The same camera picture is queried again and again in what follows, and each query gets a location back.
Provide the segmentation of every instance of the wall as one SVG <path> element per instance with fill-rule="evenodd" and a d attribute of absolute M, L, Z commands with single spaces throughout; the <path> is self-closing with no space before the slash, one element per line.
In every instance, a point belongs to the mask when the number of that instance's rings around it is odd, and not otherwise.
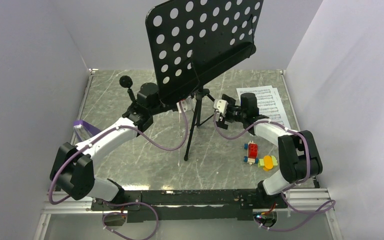
<path fill-rule="evenodd" d="M 384 240 L 384 1 L 324 0 L 286 69 L 347 240 Z"/>
<path fill-rule="evenodd" d="M 0 240 L 32 239 L 89 71 L 47 0 L 0 0 Z"/>
<path fill-rule="evenodd" d="M 89 68 L 154 68 L 145 16 L 165 0 L 52 1 Z M 236 68 L 285 69 L 321 3 L 265 0 L 255 32 L 257 52 Z"/>

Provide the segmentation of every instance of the table surface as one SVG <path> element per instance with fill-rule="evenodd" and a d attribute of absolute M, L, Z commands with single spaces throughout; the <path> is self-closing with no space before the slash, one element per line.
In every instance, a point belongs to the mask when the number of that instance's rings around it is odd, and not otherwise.
<path fill-rule="evenodd" d="M 135 95 L 144 83 L 156 83 L 153 70 L 99 70 L 92 79 L 81 114 L 81 119 L 101 130 L 112 125 L 131 104 L 127 90 L 119 85 L 119 79 L 128 75 L 133 80 Z M 226 94 L 235 98 L 236 88 L 272 85 L 277 88 L 292 129 L 297 123 L 288 94 L 278 70 L 229 70 L 205 87 L 213 97 Z M 202 102 L 201 119 L 214 112 L 213 103 Z M 193 112 L 186 113 L 189 124 Z M 185 135 L 183 120 L 178 112 L 164 112 L 153 117 L 153 125 L 145 132 L 164 147 L 177 146 Z M 229 124 L 223 133 L 233 136 L 243 130 L 241 123 Z M 274 155 L 276 146 L 263 138 L 244 134 L 239 139 L 226 140 L 214 128 L 212 120 L 196 128 L 193 133 L 189 161 L 184 161 L 186 144 L 176 151 L 161 150 L 143 137 L 131 140 L 105 157 L 95 169 L 97 177 L 116 181 L 126 190 L 201 190 L 255 188 L 257 183 L 270 177 L 278 167 L 266 172 L 255 164 L 243 162 L 247 151 L 244 143 L 258 144 L 259 156 Z M 301 188 L 314 188 L 313 179 Z"/>

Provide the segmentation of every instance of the music stand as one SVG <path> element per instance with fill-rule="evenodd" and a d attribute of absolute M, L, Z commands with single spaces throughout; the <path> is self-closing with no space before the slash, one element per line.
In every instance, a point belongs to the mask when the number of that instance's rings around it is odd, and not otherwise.
<path fill-rule="evenodd" d="M 145 19 L 159 100 L 197 97 L 184 160 L 199 126 L 204 85 L 256 52 L 254 32 L 263 0 L 170 0 Z"/>

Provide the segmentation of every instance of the white hole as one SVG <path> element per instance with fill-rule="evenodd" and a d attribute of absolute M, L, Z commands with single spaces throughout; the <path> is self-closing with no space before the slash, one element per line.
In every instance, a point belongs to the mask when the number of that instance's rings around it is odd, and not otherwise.
<path fill-rule="evenodd" d="M 160 34 L 156 37 L 156 43 L 162 44 L 164 42 L 164 35 Z"/>
<path fill-rule="evenodd" d="M 173 51 L 177 52 L 180 49 L 180 43 L 176 43 L 173 46 Z"/>
<path fill-rule="evenodd" d="M 179 15 L 179 10 L 177 8 L 173 8 L 170 12 L 170 18 L 175 19 Z"/>
<path fill-rule="evenodd" d="M 217 24 L 217 23 L 214 23 L 213 25 L 212 25 L 212 27 L 211 27 L 211 31 L 215 31 L 215 30 L 217 30 L 217 28 L 219 27 L 219 25 Z"/>
<path fill-rule="evenodd" d="M 226 26 L 229 23 L 229 18 L 226 17 L 223 21 L 223 25 Z"/>
<path fill-rule="evenodd" d="M 153 18 L 153 25 L 154 25 L 155 27 L 160 26 L 162 23 L 163 23 L 163 18 L 162 18 L 161 16 L 155 16 L 155 17 Z"/>
<path fill-rule="evenodd" d="M 220 8 L 216 7 L 216 8 L 214 8 L 214 11 L 212 11 L 212 15 L 215 17 L 215 16 L 219 15 L 219 12 L 220 12 Z"/>
<path fill-rule="evenodd" d="M 194 41 L 194 37 L 193 36 L 188 36 L 187 39 L 186 39 L 186 43 L 187 44 L 191 44 L 193 41 Z"/>
<path fill-rule="evenodd" d="M 194 26 L 194 21 L 193 20 L 187 21 L 187 23 L 186 23 L 186 28 L 187 29 L 191 29 L 193 26 Z"/>
<path fill-rule="evenodd" d="M 160 53 L 159 53 L 159 59 L 164 59 L 165 57 L 167 56 L 167 52 L 162 50 Z"/>
<path fill-rule="evenodd" d="M 181 57 L 176 57 L 176 59 L 174 60 L 174 64 L 178 65 L 180 63 L 180 61 L 182 60 Z"/>
<path fill-rule="evenodd" d="M 167 69 L 169 69 L 169 65 L 164 64 L 164 65 L 161 67 L 161 72 L 162 72 L 162 73 L 165 73 L 165 72 L 167 71 Z"/>
<path fill-rule="evenodd" d="M 201 17 L 199 18 L 199 21 L 200 21 L 201 23 L 203 23 L 203 22 L 205 22 L 205 20 L 207 20 L 207 14 L 206 14 L 206 13 L 203 13 L 203 14 L 201 15 Z"/>
<path fill-rule="evenodd" d="M 171 31 L 171 35 L 173 35 L 173 37 L 176 37 L 179 34 L 179 31 L 180 31 L 179 27 L 175 26 Z"/>
<path fill-rule="evenodd" d="M 207 31 L 205 31 L 205 29 L 202 29 L 200 32 L 199 32 L 199 37 L 200 38 L 203 38 L 204 36 L 205 36 L 205 33 L 206 33 Z"/>
<path fill-rule="evenodd" d="M 226 9 L 226 11 L 227 11 L 227 10 L 231 9 L 231 6 L 232 6 L 232 3 L 230 1 L 228 1 L 226 3 L 226 6 L 224 6 L 224 9 Z"/>
<path fill-rule="evenodd" d="M 190 12 L 194 9 L 194 2 L 190 1 L 186 4 L 186 12 Z"/>

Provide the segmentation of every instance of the paper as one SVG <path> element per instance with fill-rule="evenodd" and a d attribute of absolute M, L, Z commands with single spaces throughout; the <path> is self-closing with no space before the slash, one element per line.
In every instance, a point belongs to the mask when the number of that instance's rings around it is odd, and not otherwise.
<path fill-rule="evenodd" d="M 253 93 L 257 97 L 259 114 L 266 115 L 272 121 L 280 123 L 287 128 L 291 128 L 288 117 L 286 116 L 284 105 L 277 88 L 270 86 L 236 88 L 237 96 L 241 99 L 241 94 Z"/>

